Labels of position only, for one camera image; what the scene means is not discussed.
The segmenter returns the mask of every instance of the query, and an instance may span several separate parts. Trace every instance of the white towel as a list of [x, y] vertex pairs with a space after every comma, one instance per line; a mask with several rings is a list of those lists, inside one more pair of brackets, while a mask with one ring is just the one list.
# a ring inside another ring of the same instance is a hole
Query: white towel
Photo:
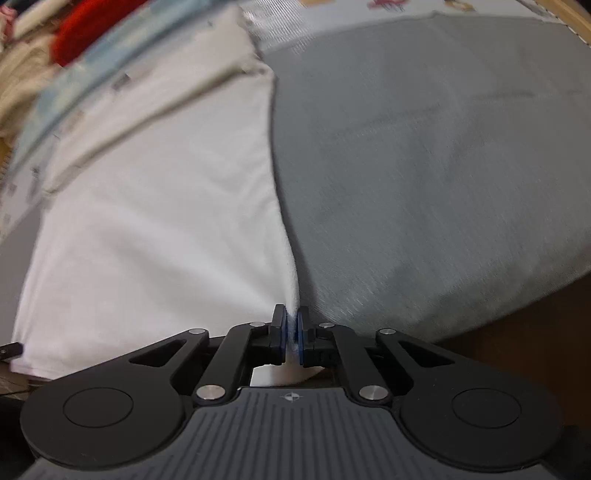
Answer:
[[[57, 378], [189, 328], [218, 336], [268, 322], [276, 303], [294, 314], [296, 271], [268, 140], [274, 76], [245, 32], [233, 34], [239, 12], [229, 7], [165, 68], [104, 96], [58, 147], [15, 325], [25, 351], [14, 371]], [[228, 42], [242, 52], [230, 70]], [[197, 75], [203, 48], [219, 61]], [[199, 96], [180, 95], [181, 84]], [[167, 105], [176, 107], [164, 114]], [[256, 373], [254, 384], [268, 385], [310, 370]]]

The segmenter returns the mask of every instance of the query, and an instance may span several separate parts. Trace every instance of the gray fabric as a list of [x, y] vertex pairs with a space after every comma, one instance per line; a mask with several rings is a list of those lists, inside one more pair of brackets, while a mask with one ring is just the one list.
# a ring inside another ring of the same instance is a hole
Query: gray fabric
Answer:
[[40, 225], [39, 204], [0, 244], [0, 345], [11, 341], [22, 284], [31, 263]]
[[435, 340], [586, 273], [591, 51], [535, 20], [399, 20], [269, 53], [313, 319]]

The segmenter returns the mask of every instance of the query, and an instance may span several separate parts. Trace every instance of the folded clothes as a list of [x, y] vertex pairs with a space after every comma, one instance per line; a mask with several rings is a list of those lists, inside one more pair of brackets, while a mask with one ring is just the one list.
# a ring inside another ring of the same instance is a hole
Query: folded clothes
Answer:
[[0, 138], [12, 144], [33, 102], [57, 73], [51, 65], [53, 35], [19, 43], [0, 61]]
[[53, 59], [68, 65], [107, 30], [147, 0], [84, 0], [64, 20], [51, 48]]
[[6, 5], [15, 9], [17, 13], [21, 15], [23, 12], [29, 10], [38, 1], [40, 0], [8, 0]]
[[19, 40], [53, 17], [72, 0], [42, 0], [20, 15], [14, 22], [13, 40]]
[[[193, 327], [218, 336], [269, 320], [276, 303], [295, 313], [269, 146], [274, 75], [241, 11], [147, 67], [62, 132], [14, 371], [57, 378]], [[296, 362], [261, 368], [258, 384], [310, 375]]]

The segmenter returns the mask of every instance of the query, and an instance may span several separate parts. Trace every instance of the beige cloth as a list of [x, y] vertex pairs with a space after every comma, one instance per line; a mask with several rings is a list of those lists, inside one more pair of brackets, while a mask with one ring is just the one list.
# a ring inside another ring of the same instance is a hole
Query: beige cloth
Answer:
[[50, 46], [54, 35], [18, 43], [0, 61], [0, 138], [11, 145], [22, 130], [37, 95], [56, 75]]

